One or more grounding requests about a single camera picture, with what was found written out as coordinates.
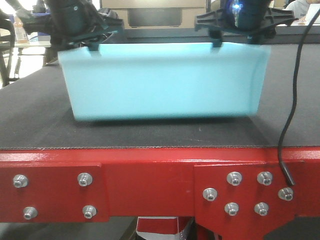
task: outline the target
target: bolt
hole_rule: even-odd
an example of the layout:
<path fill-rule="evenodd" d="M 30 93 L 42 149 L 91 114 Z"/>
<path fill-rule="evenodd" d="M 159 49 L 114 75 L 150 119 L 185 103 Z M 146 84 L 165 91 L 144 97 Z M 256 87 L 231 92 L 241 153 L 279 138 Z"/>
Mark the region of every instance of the bolt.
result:
<path fill-rule="evenodd" d="M 78 175 L 77 179 L 78 179 L 78 183 L 81 187 L 89 186 L 93 181 L 92 176 L 86 172 L 80 173 Z"/>
<path fill-rule="evenodd" d="M 292 199 L 294 199 L 294 191 L 290 187 L 285 187 L 280 189 L 280 191 L 278 192 L 278 196 L 282 200 L 291 201 Z"/>
<path fill-rule="evenodd" d="M 216 198 L 218 196 L 218 192 L 214 188 L 207 188 L 203 191 L 202 196 L 207 201 L 212 202 L 212 201 L 216 200 Z"/>
<path fill-rule="evenodd" d="M 26 220 L 30 220 L 35 218 L 38 215 L 37 209 L 35 209 L 32 206 L 27 206 L 25 209 L 23 209 L 23 217 Z"/>
<path fill-rule="evenodd" d="M 265 185 L 265 186 L 269 186 L 272 183 L 273 175 L 271 172 L 263 171 L 258 174 L 256 179 L 257 179 L 258 183 Z"/>
<path fill-rule="evenodd" d="M 242 181 L 242 175 L 240 172 L 233 171 L 227 175 L 226 180 L 232 186 L 238 186 Z"/>
<path fill-rule="evenodd" d="M 224 211 L 230 216 L 235 216 L 239 211 L 239 205 L 235 202 L 229 202 L 224 206 Z"/>
<path fill-rule="evenodd" d="M 254 211 L 260 216 L 268 215 L 269 206 L 264 202 L 260 202 L 254 206 Z"/>
<path fill-rule="evenodd" d="M 82 209 L 86 219 L 92 219 L 97 214 L 97 209 L 92 205 L 87 205 Z"/>
<path fill-rule="evenodd" d="M 13 177 L 13 185 L 15 188 L 24 188 L 28 185 L 28 178 L 24 175 L 18 174 Z"/>

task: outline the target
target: black conveyor belt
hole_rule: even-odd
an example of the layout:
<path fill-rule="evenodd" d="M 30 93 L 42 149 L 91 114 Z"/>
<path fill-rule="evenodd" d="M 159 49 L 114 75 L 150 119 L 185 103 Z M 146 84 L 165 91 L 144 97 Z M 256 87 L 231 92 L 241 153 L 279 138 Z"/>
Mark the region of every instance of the black conveyor belt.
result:
<path fill-rule="evenodd" d="M 258 114 L 237 118 L 76 122 L 61 68 L 46 66 L 0 90 L 0 149 L 274 147 L 291 108 L 296 51 L 272 46 Z M 285 146 L 320 146 L 319 56 L 319 44 L 303 47 Z"/>

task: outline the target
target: chair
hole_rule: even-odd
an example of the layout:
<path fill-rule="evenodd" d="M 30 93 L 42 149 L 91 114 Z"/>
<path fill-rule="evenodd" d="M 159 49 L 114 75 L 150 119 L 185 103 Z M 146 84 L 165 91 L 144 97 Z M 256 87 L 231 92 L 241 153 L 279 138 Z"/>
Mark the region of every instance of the chair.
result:
<path fill-rule="evenodd" d="M 2 87 L 9 84 L 9 75 L 12 63 L 13 48 L 15 47 L 15 28 L 9 20 L 9 16 L 0 10 L 0 29 L 10 32 L 9 35 L 0 36 L 0 74 L 2 78 Z M 8 63 L 6 65 L 4 52 L 9 51 Z"/>

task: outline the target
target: cable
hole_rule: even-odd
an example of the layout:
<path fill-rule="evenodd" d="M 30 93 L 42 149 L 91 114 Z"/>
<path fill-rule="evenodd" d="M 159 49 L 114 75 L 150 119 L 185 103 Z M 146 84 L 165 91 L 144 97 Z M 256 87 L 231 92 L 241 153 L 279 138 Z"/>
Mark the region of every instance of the cable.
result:
<path fill-rule="evenodd" d="M 285 135 L 286 135 L 287 130 L 290 126 L 290 123 L 295 115 L 295 111 L 296 111 L 296 107 L 297 107 L 297 101 L 298 101 L 297 82 L 298 82 L 298 72 L 299 72 L 299 67 L 300 67 L 302 47 L 304 45 L 304 42 L 305 42 L 305 39 L 307 37 L 309 30 L 311 29 L 314 22 L 316 21 L 316 19 L 319 16 L 320 16 L 320 9 L 316 12 L 316 14 L 313 16 L 313 18 L 311 19 L 311 21 L 307 25 L 306 29 L 303 32 L 302 38 L 298 44 L 298 49 L 296 52 L 296 59 L 295 59 L 295 67 L 294 67 L 294 72 L 293 72 L 293 80 L 292 80 L 292 92 L 293 92 L 293 94 L 292 94 L 292 107 L 291 107 L 289 117 L 288 117 L 288 119 L 283 127 L 283 130 L 281 132 L 279 142 L 278 142 L 278 147 L 277 147 L 279 165 L 280 165 L 281 170 L 285 176 L 286 182 L 289 186 L 294 186 L 296 183 L 295 183 L 286 163 L 283 161 L 283 158 L 282 158 L 283 143 L 284 143 Z"/>

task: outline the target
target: plastic bin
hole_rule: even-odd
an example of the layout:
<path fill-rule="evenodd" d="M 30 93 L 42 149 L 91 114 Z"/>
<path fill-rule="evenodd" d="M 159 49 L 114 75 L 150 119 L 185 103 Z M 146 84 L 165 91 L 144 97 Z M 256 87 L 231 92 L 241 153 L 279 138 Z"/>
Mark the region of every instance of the plastic bin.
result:
<path fill-rule="evenodd" d="M 254 115 L 267 46 L 224 43 L 103 44 L 58 53 L 76 120 Z"/>

